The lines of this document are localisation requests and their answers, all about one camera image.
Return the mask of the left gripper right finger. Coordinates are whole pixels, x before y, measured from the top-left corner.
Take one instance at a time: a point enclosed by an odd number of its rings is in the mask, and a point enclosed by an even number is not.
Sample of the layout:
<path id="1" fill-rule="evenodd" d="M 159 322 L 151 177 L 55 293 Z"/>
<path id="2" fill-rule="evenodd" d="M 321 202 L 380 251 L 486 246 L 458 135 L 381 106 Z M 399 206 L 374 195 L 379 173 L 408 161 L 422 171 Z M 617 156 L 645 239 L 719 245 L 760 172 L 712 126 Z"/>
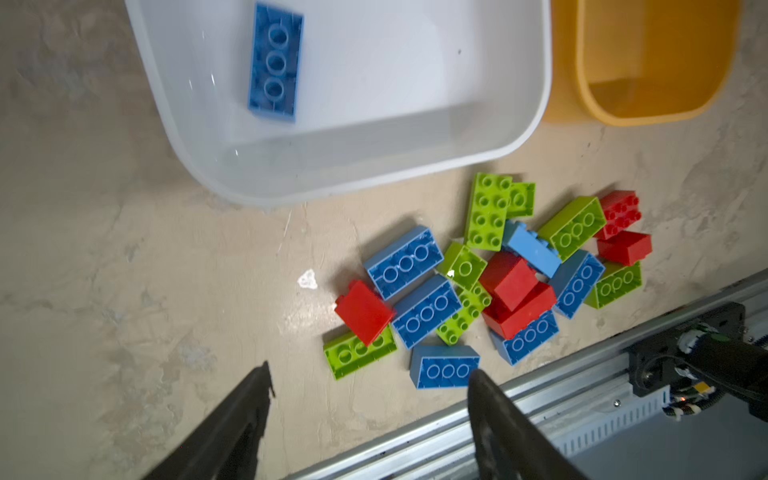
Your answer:
<path id="1" fill-rule="evenodd" d="M 582 479 L 481 369 L 468 384 L 468 412 L 481 479 Z"/>

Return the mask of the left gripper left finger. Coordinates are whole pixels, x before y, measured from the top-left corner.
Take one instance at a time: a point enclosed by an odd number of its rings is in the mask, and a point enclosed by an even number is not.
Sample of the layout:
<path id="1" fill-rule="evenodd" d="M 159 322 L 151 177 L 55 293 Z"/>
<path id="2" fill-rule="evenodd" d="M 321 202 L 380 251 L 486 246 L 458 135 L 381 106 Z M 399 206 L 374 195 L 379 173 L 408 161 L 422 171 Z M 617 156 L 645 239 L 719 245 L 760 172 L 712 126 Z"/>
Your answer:
<path id="1" fill-rule="evenodd" d="M 268 363 L 253 369 L 147 479 L 253 479 L 274 395 Z"/>

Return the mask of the green diagonal long brick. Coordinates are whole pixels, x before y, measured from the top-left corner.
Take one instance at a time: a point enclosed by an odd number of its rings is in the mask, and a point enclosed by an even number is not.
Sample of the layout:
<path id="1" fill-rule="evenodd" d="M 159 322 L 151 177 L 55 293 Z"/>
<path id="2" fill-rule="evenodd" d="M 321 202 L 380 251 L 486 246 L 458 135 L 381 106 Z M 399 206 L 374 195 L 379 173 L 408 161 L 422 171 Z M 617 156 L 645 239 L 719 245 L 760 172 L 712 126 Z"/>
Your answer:
<path id="1" fill-rule="evenodd" d="M 479 282 L 470 288 L 456 286 L 455 292 L 462 308 L 437 329 L 438 337 L 449 346 L 458 343 L 463 333 L 482 316 L 492 301 L 491 295 Z"/>

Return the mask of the small green square brick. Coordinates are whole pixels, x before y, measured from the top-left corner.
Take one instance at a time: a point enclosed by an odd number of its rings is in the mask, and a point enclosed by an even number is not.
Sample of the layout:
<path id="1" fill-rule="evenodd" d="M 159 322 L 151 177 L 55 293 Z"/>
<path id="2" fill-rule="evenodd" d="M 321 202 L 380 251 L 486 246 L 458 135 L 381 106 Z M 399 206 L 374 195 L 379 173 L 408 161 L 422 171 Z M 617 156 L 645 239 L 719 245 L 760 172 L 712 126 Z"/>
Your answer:
<path id="1" fill-rule="evenodd" d="M 471 289 L 481 277 L 488 262 L 459 242 L 452 242 L 444 253 L 437 271 L 464 289 Z"/>

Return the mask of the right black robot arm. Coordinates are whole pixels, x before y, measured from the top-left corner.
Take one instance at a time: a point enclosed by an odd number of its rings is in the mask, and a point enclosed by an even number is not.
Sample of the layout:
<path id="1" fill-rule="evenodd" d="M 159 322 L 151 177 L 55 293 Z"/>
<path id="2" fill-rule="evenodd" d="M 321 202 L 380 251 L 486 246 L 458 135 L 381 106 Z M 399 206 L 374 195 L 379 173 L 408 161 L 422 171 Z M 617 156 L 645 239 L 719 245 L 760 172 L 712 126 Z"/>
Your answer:
<path id="1" fill-rule="evenodd" d="M 767 421 L 767 349 L 712 331 L 691 330 L 677 342 L 682 361 L 698 376 L 748 404 Z"/>

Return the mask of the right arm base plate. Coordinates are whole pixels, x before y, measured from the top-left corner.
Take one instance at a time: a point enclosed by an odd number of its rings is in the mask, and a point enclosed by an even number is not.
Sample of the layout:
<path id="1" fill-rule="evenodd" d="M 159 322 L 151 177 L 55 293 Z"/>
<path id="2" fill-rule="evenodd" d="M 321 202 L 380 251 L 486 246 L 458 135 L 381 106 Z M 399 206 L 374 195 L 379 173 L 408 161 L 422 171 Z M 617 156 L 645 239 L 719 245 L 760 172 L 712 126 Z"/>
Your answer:
<path id="1" fill-rule="evenodd" d="M 744 305 L 727 302 L 631 345 L 628 372 L 633 394 L 645 397 L 663 387 L 690 384 L 690 376 L 695 375 L 681 360 L 686 356 L 680 343 L 683 335 L 691 330 L 704 330 L 742 340 L 745 319 Z"/>

